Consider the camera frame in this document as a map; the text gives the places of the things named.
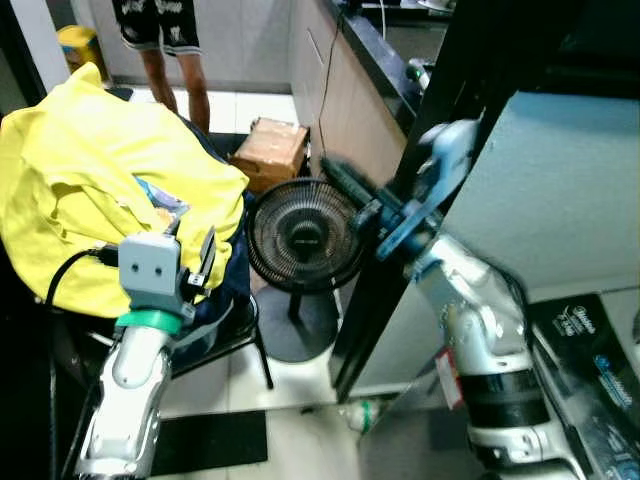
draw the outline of black shorts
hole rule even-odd
[[[112,0],[124,43],[167,55],[200,53],[193,0]]]

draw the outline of fan grille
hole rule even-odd
[[[355,206],[329,183],[301,178],[258,199],[249,214],[249,259],[273,286],[294,293],[336,288],[357,271],[362,248],[349,228]]]

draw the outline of wooden box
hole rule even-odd
[[[230,162],[249,177],[249,190],[264,192],[298,175],[307,132],[291,123],[259,118]]]

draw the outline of fan base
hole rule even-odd
[[[264,346],[275,360],[299,363],[315,358],[338,334],[338,310],[331,292],[303,295],[298,320],[289,317],[289,293],[264,287],[255,298]]]

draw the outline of person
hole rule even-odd
[[[176,97],[169,86],[160,51],[175,56],[189,94],[189,117],[203,133],[209,132],[209,99],[200,61],[193,0],[112,0],[122,39],[142,56],[151,92],[177,113]]]

